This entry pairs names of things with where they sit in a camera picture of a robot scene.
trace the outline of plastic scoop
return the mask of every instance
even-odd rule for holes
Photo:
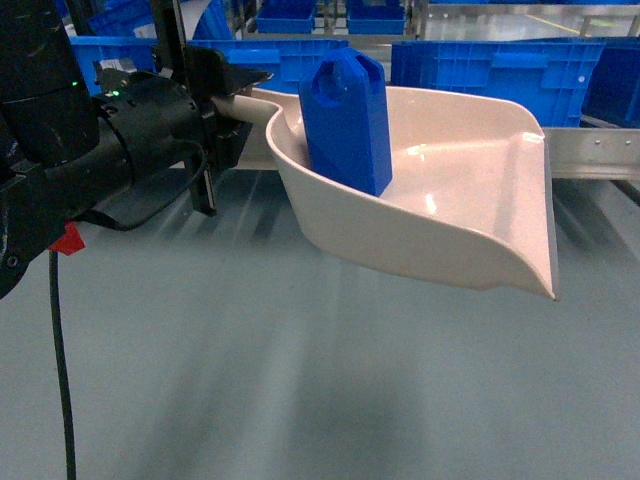
[[[216,100],[266,126],[300,227],[318,248],[375,270],[478,290],[556,298],[557,252],[544,134],[503,100],[387,87],[393,179],[380,197],[309,168],[296,95]]]

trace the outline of black cable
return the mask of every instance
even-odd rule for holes
[[[60,402],[64,421],[64,448],[67,458],[67,480],[76,480],[76,452],[73,438],[73,414],[71,412],[71,392],[69,391],[69,375],[64,355],[62,338],[62,315],[60,313],[60,290],[58,287],[58,253],[49,252],[49,294],[51,296],[51,322],[53,324],[53,342],[58,366],[58,385],[60,386]]]

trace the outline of blue object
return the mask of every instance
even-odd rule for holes
[[[89,26],[98,36],[133,37],[133,30],[153,23],[149,0],[128,0],[109,3],[108,9],[89,19]]]
[[[222,52],[229,63],[273,73],[260,88],[298,93],[302,76],[329,51],[348,46],[345,40],[193,40],[191,45]]]
[[[261,33],[311,33],[316,25],[316,2],[265,2],[256,24]]]
[[[602,38],[607,45],[593,71],[583,112],[627,128],[640,128],[640,39]]]
[[[153,23],[149,0],[112,0],[107,10],[89,19],[96,35],[134,37],[134,30]],[[194,38],[231,39],[233,35],[226,23],[220,0],[212,0],[200,17]]]
[[[511,100],[540,125],[577,127],[603,42],[403,42],[391,83]]]
[[[233,40],[220,0],[212,0],[193,34],[194,39]]]
[[[404,7],[353,7],[347,12],[347,27],[352,35],[402,35],[406,14]]]
[[[382,65],[333,50],[300,81],[300,104],[313,171],[380,196],[392,177]]]
[[[69,9],[67,8],[67,4],[64,0],[56,0],[56,7],[58,8],[58,13],[62,18],[69,15]]]
[[[134,63],[137,70],[155,71],[151,55],[151,45],[157,43],[155,39],[71,36],[69,40],[71,40],[73,53],[78,60],[89,93],[92,95],[100,93],[100,87],[95,82],[94,62],[128,58]]]

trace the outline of metal shelf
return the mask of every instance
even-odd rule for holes
[[[418,38],[426,38],[427,23],[430,15],[479,16],[479,15],[557,15],[584,17],[580,36],[585,36],[591,19],[597,17],[633,18],[630,37],[638,35],[640,30],[640,6],[638,5],[433,5],[429,2],[416,2],[417,15],[409,28],[418,32]]]

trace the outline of blue plastic block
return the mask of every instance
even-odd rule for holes
[[[353,7],[347,12],[347,27],[352,35],[402,35],[404,7]]]
[[[302,76],[329,51],[348,46],[345,40],[194,40],[192,45],[224,54],[229,63],[273,73],[260,88],[298,93]]]
[[[593,71],[583,112],[627,128],[640,128],[640,39],[607,42]]]
[[[155,71],[155,64],[151,55],[151,45],[156,40],[133,37],[69,37],[73,53],[76,55],[82,76],[87,84],[89,93],[100,93],[96,85],[96,70],[94,62],[102,60],[130,59],[138,70]]]
[[[300,81],[300,104],[313,171],[380,196],[392,177],[382,65],[333,50]]]
[[[394,45],[393,85],[511,100],[542,126],[577,127],[602,42],[403,42]]]

